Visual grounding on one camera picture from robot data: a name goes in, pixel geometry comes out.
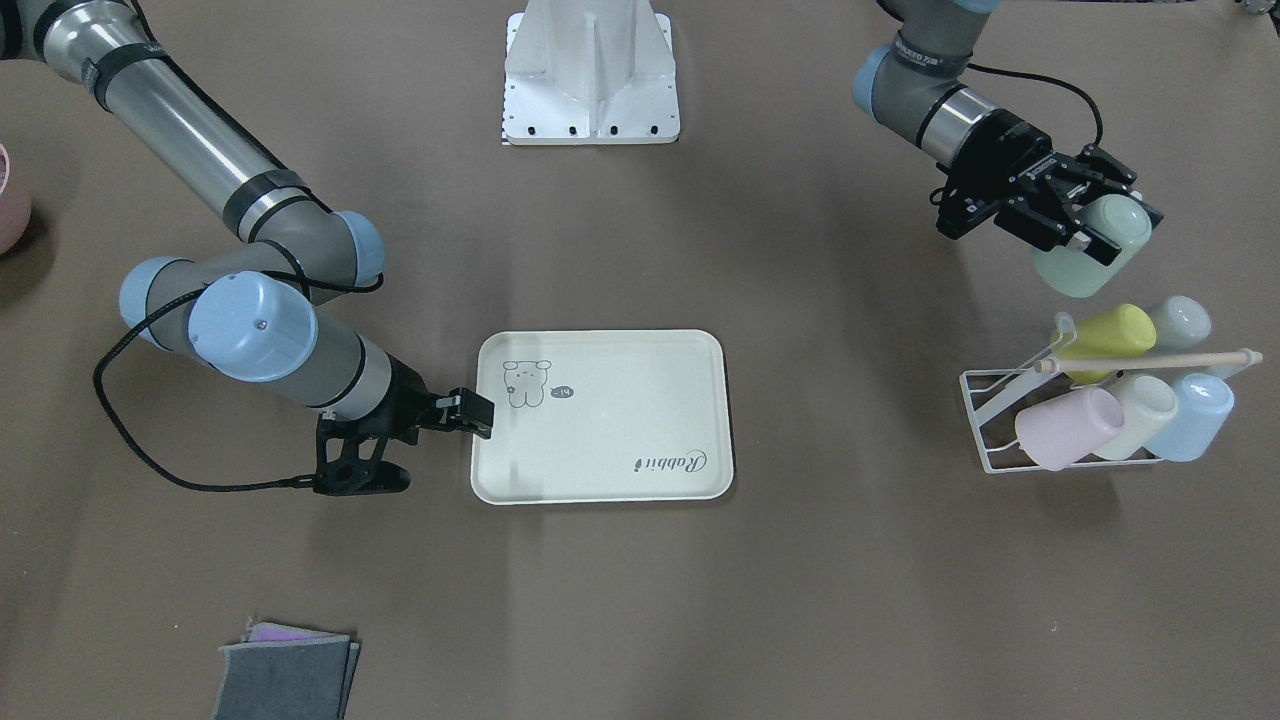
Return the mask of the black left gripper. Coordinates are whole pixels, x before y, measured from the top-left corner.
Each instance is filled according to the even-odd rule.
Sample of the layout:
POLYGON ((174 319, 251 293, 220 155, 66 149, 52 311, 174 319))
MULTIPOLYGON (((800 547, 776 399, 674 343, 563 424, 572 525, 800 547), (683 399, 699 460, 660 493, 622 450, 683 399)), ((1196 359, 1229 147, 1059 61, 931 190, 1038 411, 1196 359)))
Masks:
POLYGON ((1065 247, 1103 266, 1121 249, 1100 229, 1156 229, 1164 214, 1137 190, 1137 173, 1097 145, 1069 158, 1044 132, 1005 109, 970 129, 946 170, 947 183, 998 202, 995 224, 1042 252, 1065 247), (1048 182, 1060 179, 1062 195, 1048 182))

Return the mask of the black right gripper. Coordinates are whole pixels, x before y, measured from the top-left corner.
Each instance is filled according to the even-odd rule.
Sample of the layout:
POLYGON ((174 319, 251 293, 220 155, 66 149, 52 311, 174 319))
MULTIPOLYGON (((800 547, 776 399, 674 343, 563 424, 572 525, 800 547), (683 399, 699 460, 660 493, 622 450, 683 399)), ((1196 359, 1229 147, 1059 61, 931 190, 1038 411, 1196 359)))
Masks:
POLYGON ((453 388, 443 396, 434 393, 416 370, 398 357, 388 355, 388 359, 390 383, 385 397, 375 409, 378 443, 394 441, 415 446, 421 428, 492 438, 495 413, 493 401, 465 387, 453 388))

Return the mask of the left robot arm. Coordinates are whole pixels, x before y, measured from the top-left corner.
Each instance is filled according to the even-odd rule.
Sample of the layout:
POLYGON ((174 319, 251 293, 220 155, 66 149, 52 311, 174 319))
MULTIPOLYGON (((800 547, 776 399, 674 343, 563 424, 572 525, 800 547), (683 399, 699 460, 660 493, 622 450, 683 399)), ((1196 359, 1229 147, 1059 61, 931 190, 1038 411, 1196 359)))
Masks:
POLYGON ((961 79, 993 1, 883 1, 899 23, 852 83, 855 104, 876 123, 933 159, 945 184, 932 195, 937 231, 960 240, 986 222, 1039 251, 1069 249, 1101 266, 1117 264, 1119 240, 1085 218, 1087 205, 1126 199, 1158 227, 1164 214, 1140 199, 1135 172, 1091 142, 1074 155, 961 79))

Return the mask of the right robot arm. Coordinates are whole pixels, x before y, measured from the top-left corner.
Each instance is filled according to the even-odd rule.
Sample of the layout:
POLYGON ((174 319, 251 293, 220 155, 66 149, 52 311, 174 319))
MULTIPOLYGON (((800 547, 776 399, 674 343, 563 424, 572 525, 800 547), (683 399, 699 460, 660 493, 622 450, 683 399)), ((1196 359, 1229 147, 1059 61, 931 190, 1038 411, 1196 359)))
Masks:
POLYGON ((434 391, 324 306, 375 290, 383 237, 311 184, 206 91, 131 1, 5 1, 3 60, 77 85, 192 193, 227 237, 220 254, 160 254, 119 290, 137 340, 320 414, 357 441, 425 429, 492 434, 493 402, 434 391))

